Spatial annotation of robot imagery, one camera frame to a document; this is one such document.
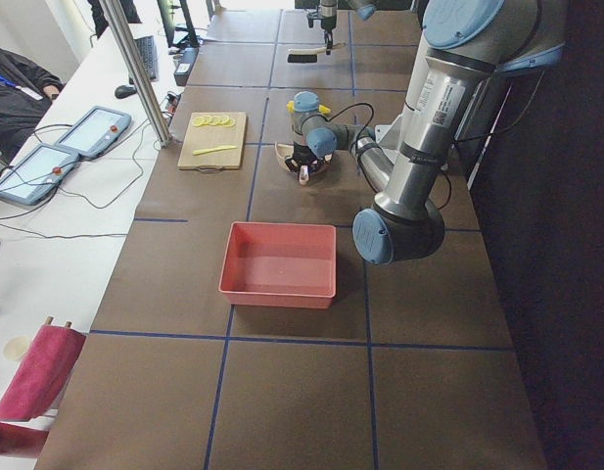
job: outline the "black mouse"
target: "black mouse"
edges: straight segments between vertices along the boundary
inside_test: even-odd
[[[134,93],[136,93],[136,87],[134,85],[120,85],[115,90],[115,96],[120,100],[127,98]]]

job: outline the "black clothing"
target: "black clothing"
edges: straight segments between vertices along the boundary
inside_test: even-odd
[[[101,37],[102,33],[108,27],[108,22],[104,16],[104,10],[99,3],[99,0],[88,0],[90,3],[90,10],[93,14],[93,22],[95,22],[95,34],[97,37]],[[125,12],[125,17],[128,23],[141,23],[141,19],[138,18],[138,12],[134,6],[133,0],[121,0],[121,7]]]
[[[1,48],[0,74],[42,96],[36,100],[0,81],[0,150],[5,160],[10,161],[51,106],[43,87],[55,85],[62,89],[63,85],[59,78],[31,60]]]

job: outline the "red cloth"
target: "red cloth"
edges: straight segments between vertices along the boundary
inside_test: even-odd
[[[0,455],[37,458],[49,431],[0,423]]]
[[[86,337],[62,326],[43,325],[0,401],[0,421],[41,416],[65,385]]]

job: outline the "tiled tabletop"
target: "tiled tabletop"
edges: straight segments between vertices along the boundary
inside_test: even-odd
[[[420,31],[406,12],[368,23],[340,12],[347,47],[301,11],[215,17],[174,118],[245,111],[238,171],[178,171],[163,149],[37,468],[543,469],[545,462],[478,221],[457,165],[431,257],[365,264],[353,217],[372,192],[338,153],[301,187],[274,142],[286,103],[315,91],[338,111],[400,113]],[[365,122],[356,108],[342,122]],[[441,204],[440,177],[432,199]],[[337,298],[327,310],[232,306],[217,292],[235,220],[337,226]]]

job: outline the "wooden cutting board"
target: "wooden cutting board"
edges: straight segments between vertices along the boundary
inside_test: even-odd
[[[199,117],[229,117],[235,120],[233,126],[203,124],[195,126]],[[245,143],[245,128],[247,114],[245,113],[192,113],[184,136],[182,152],[177,163],[179,169],[221,168],[238,169],[243,158]],[[193,151],[210,149],[219,145],[234,145],[235,149],[221,150],[202,155],[193,155]]]

